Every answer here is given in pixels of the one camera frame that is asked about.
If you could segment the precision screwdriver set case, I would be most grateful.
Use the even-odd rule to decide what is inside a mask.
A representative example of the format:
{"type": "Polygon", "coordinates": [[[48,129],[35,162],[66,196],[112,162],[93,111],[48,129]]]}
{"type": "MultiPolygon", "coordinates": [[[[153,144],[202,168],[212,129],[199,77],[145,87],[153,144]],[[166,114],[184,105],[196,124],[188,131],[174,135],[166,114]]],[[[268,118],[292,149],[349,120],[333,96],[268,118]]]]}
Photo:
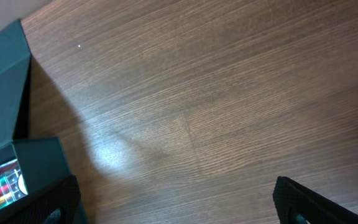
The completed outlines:
{"type": "Polygon", "coordinates": [[[0,209],[25,197],[17,186],[20,169],[9,170],[0,175],[0,209]]]}

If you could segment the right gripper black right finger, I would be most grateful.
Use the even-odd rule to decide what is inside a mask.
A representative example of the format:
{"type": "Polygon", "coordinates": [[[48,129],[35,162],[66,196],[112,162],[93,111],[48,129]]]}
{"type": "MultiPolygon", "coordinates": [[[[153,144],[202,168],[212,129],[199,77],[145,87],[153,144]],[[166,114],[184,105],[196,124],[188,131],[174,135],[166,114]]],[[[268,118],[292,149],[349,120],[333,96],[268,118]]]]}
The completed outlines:
{"type": "Polygon", "coordinates": [[[358,214],[288,177],[277,177],[273,202],[280,224],[358,224],[358,214]]]}

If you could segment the dark green box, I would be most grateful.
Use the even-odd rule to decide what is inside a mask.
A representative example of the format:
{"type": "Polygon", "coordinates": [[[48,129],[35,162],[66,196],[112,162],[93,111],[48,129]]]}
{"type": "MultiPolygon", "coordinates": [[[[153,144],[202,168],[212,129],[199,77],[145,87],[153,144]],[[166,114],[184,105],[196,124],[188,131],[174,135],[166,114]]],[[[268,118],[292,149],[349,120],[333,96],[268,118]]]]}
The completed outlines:
{"type": "MultiPolygon", "coordinates": [[[[29,137],[32,53],[20,21],[0,31],[0,175],[20,169],[28,195],[73,175],[59,138],[29,137]]],[[[54,211],[43,223],[59,223],[54,211]]],[[[73,223],[86,223],[81,204],[73,223]]]]}

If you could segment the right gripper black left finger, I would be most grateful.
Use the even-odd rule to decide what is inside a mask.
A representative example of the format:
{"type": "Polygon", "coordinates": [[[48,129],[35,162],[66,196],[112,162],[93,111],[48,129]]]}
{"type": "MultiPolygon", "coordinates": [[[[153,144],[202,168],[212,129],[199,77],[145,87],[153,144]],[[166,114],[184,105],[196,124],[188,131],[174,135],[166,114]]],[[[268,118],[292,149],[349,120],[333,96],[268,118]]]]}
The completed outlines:
{"type": "Polygon", "coordinates": [[[69,175],[0,209],[0,224],[43,223],[56,210],[60,211],[58,222],[70,224],[80,198],[76,176],[69,175]]]}

